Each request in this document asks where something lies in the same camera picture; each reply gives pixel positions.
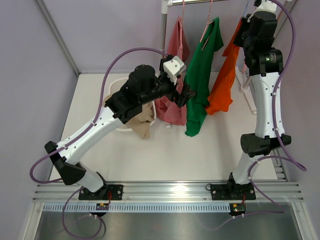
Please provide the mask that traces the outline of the orange t shirt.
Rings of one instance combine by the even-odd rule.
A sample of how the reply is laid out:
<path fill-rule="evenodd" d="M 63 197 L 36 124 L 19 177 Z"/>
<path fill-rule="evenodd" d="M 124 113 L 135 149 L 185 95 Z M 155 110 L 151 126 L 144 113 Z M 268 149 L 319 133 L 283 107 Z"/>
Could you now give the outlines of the orange t shirt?
<path fill-rule="evenodd" d="M 239 20 L 237 28 L 222 54 L 226 59 L 207 98 L 209 104 L 205 111 L 211 116 L 219 111 L 227 112 L 233 102 L 231 90 L 236 78 L 236 63 L 240 51 L 240 47 L 234 44 L 234 40 L 241 25 L 241 20 Z"/>

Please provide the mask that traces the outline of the beige t shirt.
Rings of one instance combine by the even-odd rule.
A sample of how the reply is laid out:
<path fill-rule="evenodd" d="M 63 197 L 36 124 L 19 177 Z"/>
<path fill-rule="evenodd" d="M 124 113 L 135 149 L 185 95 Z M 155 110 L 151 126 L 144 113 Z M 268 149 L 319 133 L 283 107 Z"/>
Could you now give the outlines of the beige t shirt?
<path fill-rule="evenodd" d="M 121 133 L 135 133 L 142 139 L 149 139 L 150 125 L 155 121 L 154 104 L 149 102 L 142 106 L 142 112 L 116 130 Z"/>

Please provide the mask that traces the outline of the light blue hanger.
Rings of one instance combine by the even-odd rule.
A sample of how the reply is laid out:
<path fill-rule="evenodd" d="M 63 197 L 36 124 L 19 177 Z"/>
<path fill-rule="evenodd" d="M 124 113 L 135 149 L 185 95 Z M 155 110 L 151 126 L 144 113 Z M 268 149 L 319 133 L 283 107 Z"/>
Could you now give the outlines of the light blue hanger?
<path fill-rule="evenodd" d="M 249 6 L 249 2 L 250 0 L 247 0 L 246 4 L 245 4 L 245 8 L 244 8 L 244 12 L 243 12 L 243 16 L 245 17 L 248 13 L 248 6 Z"/>

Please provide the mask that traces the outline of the pink hanger of beige shirt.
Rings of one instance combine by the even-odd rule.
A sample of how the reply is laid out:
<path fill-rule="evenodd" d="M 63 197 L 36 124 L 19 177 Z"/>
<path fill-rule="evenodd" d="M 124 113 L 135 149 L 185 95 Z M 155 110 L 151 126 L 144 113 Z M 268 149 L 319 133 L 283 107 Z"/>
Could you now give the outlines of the pink hanger of beige shirt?
<path fill-rule="evenodd" d="M 246 72 L 246 69 L 247 69 L 247 65 L 245 63 L 245 60 L 243 61 L 243 68 L 242 68 L 242 74 L 244 74 Z"/>

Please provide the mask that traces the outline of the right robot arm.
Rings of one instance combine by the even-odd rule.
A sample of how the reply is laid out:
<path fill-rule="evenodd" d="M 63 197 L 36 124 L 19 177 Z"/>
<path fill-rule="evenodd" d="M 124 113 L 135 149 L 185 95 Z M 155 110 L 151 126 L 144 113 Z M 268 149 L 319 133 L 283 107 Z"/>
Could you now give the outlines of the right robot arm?
<path fill-rule="evenodd" d="M 276 83 L 284 68 L 282 52 L 272 46 L 277 24 L 274 13 L 257 11 L 241 19 L 240 29 L 234 38 L 234 44 L 244 51 L 244 62 L 254 86 L 257 114 L 255 132 L 243 134 L 240 138 L 242 155 L 224 190 L 235 200 L 256 198 L 248 177 L 249 170 L 256 170 L 253 163 L 281 144 L 289 145 L 292 141 L 285 134 L 279 105 L 275 108 L 276 122 L 273 121 L 273 92 L 280 89 Z"/>

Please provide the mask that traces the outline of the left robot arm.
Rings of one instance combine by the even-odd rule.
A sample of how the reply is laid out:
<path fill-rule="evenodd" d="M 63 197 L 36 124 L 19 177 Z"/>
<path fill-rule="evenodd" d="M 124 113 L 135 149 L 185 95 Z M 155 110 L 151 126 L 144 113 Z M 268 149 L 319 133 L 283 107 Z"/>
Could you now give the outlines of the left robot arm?
<path fill-rule="evenodd" d="M 101 174 L 83 164 L 81 158 L 107 134 L 126 124 L 140 114 L 143 105 L 166 96 L 178 107 L 184 106 L 194 96 L 190 86 L 185 84 L 178 91 L 178 79 L 186 69 L 177 58 L 161 65 L 161 73 L 156 76 L 150 65 L 139 65 L 128 75 L 120 90 L 98 109 L 97 118 L 93 118 L 69 138 L 58 143 L 49 141 L 45 150 L 63 183 L 67 186 L 81 186 L 84 200 L 101 200 L 108 196 L 108 184 Z"/>

